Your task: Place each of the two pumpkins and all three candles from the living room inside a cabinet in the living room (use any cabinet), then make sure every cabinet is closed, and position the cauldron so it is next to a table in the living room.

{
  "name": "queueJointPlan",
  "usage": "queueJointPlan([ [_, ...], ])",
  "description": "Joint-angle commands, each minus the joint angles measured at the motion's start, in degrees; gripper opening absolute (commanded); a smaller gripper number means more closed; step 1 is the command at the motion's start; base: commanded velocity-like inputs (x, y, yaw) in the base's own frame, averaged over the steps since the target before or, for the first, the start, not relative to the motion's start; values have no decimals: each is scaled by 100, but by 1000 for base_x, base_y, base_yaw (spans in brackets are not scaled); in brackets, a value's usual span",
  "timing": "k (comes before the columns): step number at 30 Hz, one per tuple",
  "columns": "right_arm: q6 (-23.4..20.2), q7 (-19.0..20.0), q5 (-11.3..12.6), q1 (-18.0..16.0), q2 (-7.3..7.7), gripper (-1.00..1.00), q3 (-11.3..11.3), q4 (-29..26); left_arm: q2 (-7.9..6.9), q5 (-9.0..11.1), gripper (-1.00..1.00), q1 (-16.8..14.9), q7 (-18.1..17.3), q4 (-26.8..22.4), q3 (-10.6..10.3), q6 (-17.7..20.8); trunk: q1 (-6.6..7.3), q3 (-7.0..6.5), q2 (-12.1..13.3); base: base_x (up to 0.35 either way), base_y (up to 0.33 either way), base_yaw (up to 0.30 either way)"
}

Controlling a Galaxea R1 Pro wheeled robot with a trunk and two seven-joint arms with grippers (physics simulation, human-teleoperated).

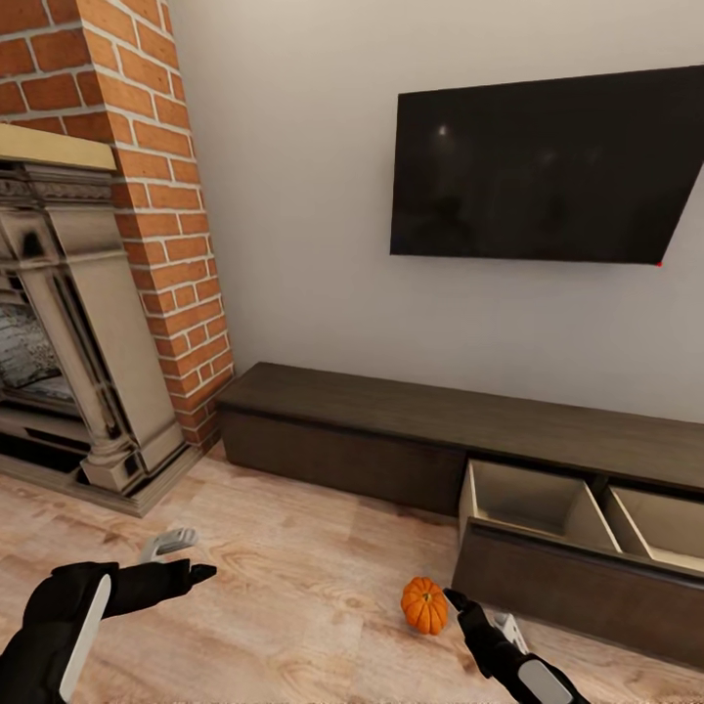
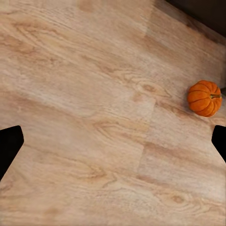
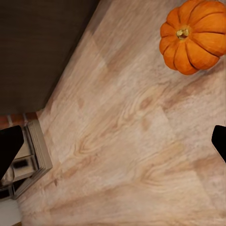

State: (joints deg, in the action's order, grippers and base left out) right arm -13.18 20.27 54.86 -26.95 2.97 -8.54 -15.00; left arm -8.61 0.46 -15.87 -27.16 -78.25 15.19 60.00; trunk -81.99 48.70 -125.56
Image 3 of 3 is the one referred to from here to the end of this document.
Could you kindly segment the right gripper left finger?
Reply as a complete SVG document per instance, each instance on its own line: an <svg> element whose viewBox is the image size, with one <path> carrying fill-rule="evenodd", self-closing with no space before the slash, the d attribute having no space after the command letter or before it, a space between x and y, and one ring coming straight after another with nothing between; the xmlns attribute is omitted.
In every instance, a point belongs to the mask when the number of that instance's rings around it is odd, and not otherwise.
<svg viewBox="0 0 226 226"><path fill-rule="evenodd" d="M0 130L0 181L24 143L19 125Z"/></svg>

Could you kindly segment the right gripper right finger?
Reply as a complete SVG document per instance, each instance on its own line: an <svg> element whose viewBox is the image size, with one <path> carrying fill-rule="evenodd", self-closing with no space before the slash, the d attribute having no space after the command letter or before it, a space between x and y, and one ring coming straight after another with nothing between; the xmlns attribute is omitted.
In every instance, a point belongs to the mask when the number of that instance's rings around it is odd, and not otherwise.
<svg viewBox="0 0 226 226"><path fill-rule="evenodd" d="M226 162L226 127L215 126L211 141Z"/></svg>

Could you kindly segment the pumpkin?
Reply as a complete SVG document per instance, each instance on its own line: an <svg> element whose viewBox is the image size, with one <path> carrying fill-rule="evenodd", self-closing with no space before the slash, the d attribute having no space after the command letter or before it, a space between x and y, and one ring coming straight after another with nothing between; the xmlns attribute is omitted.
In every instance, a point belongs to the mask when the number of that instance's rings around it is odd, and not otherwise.
<svg viewBox="0 0 226 226"><path fill-rule="evenodd" d="M226 54L226 9L217 1L186 0L161 26L166 66L183 75L213 67Z"/></svg>

